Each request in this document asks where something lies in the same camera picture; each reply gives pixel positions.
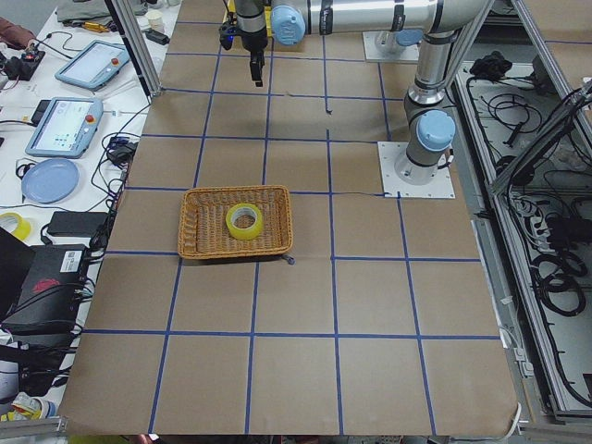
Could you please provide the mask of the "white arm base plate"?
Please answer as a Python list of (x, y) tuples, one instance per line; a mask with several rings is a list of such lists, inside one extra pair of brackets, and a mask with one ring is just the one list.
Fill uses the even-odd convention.
[(383, 194), (389, 198), (454, 199), (445, 155), (435, 166), (417, 166), (407, 157), (407, 146), (407, 142), (377, 143)]

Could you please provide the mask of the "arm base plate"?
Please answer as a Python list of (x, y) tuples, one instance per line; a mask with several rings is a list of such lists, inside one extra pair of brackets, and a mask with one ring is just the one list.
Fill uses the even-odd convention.
[(366, 31), (364, 56), (368, 62), (416, 64), (423, 39), (421, 30)]

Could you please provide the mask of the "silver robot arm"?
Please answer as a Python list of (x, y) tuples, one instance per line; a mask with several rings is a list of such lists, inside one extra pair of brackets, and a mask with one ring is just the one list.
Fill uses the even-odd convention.
[[(271, 5), (271, 20), (265, 6)], [(420, 112), (433, 110), (445, 98), (445, 89), (454, 74), (452, 52), (462, 29), (481, 19), (489, 9), (488, 1), (402, 0), (402, 1), (236, 1), (235, 11), (219, 28), (221, 46), (228, 50), (235, 38), (250, 53), (251, 77), (263, 85), (267, 47), (267, 29), (283, 45), (299, 43), (304, 36), (340, 32), (418, 30), (422, 33), (419, 58), (413, 84), (404, 100), (411, 135), (408, 156), (414, 164), (419, 158), (416, 128)]]

